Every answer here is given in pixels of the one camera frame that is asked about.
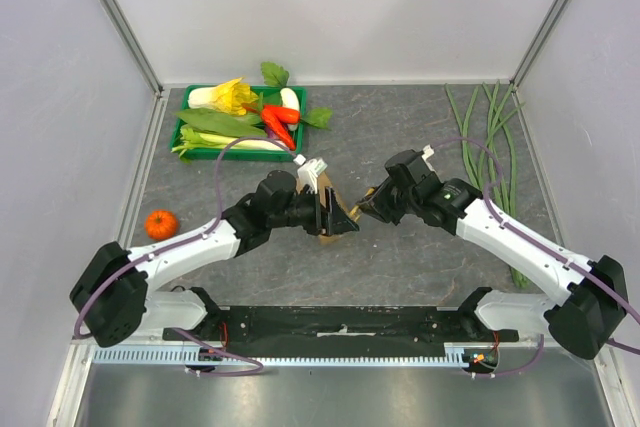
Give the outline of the yellow utility knife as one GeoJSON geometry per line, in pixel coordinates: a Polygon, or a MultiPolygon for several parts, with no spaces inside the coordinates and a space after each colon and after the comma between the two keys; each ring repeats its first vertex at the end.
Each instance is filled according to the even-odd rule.
{"type": "MultiPolygon", "coordinates": [[[[370,195],[371,193],[373,193],[375,190],[374,187],[370,187],[367,192],[366,192],[366,196],[370,195]]],[[[357,221],[362,215],[362,210],[360,208],[360,206],[358,204],[356,204],[351,211],[349,212],[349,217],[353,220],[353,221],[357,221]]]]}

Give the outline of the brown cardboard express box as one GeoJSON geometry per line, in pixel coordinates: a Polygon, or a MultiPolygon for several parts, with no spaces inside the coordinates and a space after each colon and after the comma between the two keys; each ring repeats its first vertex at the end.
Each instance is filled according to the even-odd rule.
{"type": "MultiPolygon", "coordinates": [[[[328,206],[328,200],[327,200],[327,196],[325,193],[325,189],[327,187],[330,187],[334,190],[335,193],[335,197],[336,200],[338,202],[338,204],[340,205],[341,208],[346,209],[347,205],[344,201],[344,199],[341,197],[340,193],[338,192],[337,188],[334,186],[332,180],[330,179],[329,175],[327,174],[326,171],[324,171],[318,178],[318,194],[319,194],[319,198],[320,198],[320,204],[323,207],[327,207],[328,206]]],[[[325,247],[328,246],[330,244],[333,244],[334,242],[338,241],[341,238],[340,235],[335,235],[335,236],[325,236],[325,235],[319,235],[317,237],[319,243],[321,246],[325,247]]]]}

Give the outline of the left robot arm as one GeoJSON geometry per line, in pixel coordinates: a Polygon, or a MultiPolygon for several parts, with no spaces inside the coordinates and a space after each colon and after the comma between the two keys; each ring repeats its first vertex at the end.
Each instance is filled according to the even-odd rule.
{"type": "Polygon", "coordinates": [[[219,329],[211,301],[197,289],[160,293],[166,283],[207,264],[239,257],[266,243],[273,230],[301,227],[331,236],[349,224],[331,187],[299,188],[296,178],[273,171],[256,190],[200,228],[139,249],[112,241],[98,248],[69,294],[78,312],[77,338],[112,347],[141,327],[180,328],[198,340],[219,329]]]}

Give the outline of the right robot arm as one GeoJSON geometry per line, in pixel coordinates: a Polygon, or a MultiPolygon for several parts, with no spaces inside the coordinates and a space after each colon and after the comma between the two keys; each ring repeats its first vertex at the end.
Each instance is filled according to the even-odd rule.
{"type": "Polygon", "coordinates": [[[537,294],[483,290],[475,306],[458,315],[465,338],[477,341],[500,330],[535,333],[577,357],[594,359],[631,311],[622,265],[607,255],[592,260],[555,244],[462,179],[441,181],[428,161],[432,153],[425,147],[391,157],[386,179],[357,208],[394,225],[414,215],[490,252],[539,288],[537,294]]]}

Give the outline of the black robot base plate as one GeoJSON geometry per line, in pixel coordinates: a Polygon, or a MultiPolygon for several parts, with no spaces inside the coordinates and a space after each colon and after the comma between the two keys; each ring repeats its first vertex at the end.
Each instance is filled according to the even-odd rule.
{"type": "Polygon", "coordinates": [[[444,353],[447,343],[519,340],[515,330],[485,327],[468,308],[433,306],[231,306],[188,333],[251,357],[435,356],[444,353]]]}

